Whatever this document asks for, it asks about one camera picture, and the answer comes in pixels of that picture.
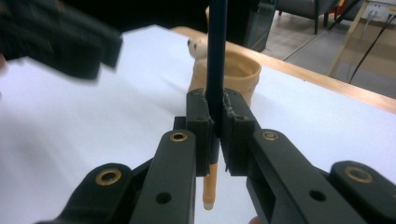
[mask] chair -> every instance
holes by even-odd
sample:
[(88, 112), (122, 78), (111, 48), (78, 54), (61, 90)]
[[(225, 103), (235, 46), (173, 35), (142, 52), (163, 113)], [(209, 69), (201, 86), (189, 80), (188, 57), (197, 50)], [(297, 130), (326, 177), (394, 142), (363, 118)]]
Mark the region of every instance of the chair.
[(346, 9), (341, 14), (341, 16), (329, 27), (331, 30), (335, 24), (340, 23), (342, 20), (354, 21), (356, 15), (361, 10), (361, 5), (363, 5), (364, 0), (346, 0)]
[(315, 35), (318, 33), (318, 18), (324, 14), (323, 26), (327, 26), (329, 10), (337, 7), (340, 0), (278, 0), (276, 9), (282, 12), (315, 20)]

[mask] white table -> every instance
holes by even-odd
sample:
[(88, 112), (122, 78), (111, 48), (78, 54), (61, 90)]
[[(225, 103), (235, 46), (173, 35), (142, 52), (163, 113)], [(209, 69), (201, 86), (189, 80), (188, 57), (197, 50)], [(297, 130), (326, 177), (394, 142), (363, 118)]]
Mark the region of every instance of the white table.
[[(187, 37), (158, 26), (126, 33), (118, 68), (76, 81), (29, 59), (0, 79), (0, 223), (53, 219), (93, 168), (150, 159), (185, 115), (193, 59)], [(252, 99), (263, 128), (284, 133), (317, 167), (372, 166), (396, 182), (396, 115), (264, 67)], [(256, 216), (244, 177), (222, 172), (206, 212), (197, 181), (195, 223), (248, 223)]]

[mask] screw hole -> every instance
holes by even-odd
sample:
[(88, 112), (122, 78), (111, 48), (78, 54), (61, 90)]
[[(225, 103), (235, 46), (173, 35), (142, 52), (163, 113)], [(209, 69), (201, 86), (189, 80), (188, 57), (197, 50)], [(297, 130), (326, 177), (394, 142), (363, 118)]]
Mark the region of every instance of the screw hole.
[(108, 181), (113, 180), (115, 177), (116, 177), (116, 174), (111, 172), (111, 173), (102, 175), (102, 180), (108, 182)]
[(184, 133), (174, 133), (171, 135), (171, 140), (174, 142), (182, 142), (187, 139), (187, 135)]
[(318, 202), (326, 201), (326, 196), (318, 190), (309, 191), (309, 196), (311, 196), (311, 198), (313, 198), (314, 200), (316, 200)]
[(116, 183), (121, 178), (121, 171), (117, 168), (108, 168), (96, 176), (95, 182), (100, 186), (108, 186)]
[(157, 203), (160, 204), (166, 204), (169, 203), (172, 200), (171, 194), (168, 192), (162, 192), (159, 193), (157, 195), (157, 197), (155, 198), (155, 200), (157, 201)]

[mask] blurry black object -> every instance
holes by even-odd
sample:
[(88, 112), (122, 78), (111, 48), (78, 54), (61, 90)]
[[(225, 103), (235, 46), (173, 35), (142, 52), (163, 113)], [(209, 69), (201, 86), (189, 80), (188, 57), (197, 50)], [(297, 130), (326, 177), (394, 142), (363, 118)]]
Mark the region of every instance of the blurry black object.
[(57, 0), (0, 0), (0, 52), (29, 56), (71, 77), (97, 78), (100, 63), (115, 67), (117, 30)]

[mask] floor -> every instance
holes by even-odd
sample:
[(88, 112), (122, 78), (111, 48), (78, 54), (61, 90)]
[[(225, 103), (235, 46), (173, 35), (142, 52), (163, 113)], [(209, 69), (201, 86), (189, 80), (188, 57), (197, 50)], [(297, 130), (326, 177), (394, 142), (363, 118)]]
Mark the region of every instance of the floor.
[[(282, 13), (281, 16), (276, 14), (266, 49), (262, 53), (327, 76), (351, 22), (343, 21), (330, 31), (323, 27), (322, 22), (323, 17), (319, 18), (318, 34), (314, 35), (312, 20), (287, 13)], [(330, 16), (329, 25), (332, 22), (333, 17)], [(347, 75), (335, 78), (347, 81)], [(394, 78), (361, 71), (359, 76), (354, 77), (352, 85), (396, 99)]]

